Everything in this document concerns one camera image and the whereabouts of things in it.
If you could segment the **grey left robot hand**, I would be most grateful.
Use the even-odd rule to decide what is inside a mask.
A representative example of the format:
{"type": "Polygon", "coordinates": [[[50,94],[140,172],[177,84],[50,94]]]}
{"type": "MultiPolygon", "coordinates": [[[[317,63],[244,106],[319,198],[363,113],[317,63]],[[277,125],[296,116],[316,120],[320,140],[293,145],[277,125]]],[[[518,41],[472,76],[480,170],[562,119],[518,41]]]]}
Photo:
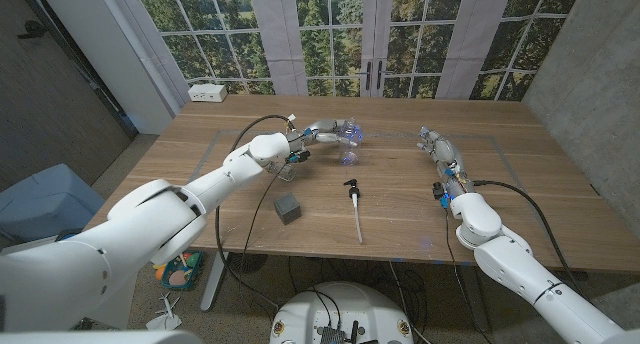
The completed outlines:
{"type": "Polygon", "coordinates": [[[314,144],[339,144],[345,149],[361,146],[362,130],[354,118],[322,119],[301,131],[294,130],[287,135],[289,148],[299,151],[314,144]]]}

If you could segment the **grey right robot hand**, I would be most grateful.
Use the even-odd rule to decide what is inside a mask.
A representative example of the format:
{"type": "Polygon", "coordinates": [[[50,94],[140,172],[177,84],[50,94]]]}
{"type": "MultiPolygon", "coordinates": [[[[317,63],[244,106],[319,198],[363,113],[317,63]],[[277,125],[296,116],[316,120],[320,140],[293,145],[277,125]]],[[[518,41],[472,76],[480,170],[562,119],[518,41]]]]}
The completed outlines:
{"type": "Polygon", "coordinates": [[[450,140],[423,126],[418,147],[427,152],[435,163],[440,182],[451,199],[474,192],[474,184],[467,176],[462,154],[450,140]]]}

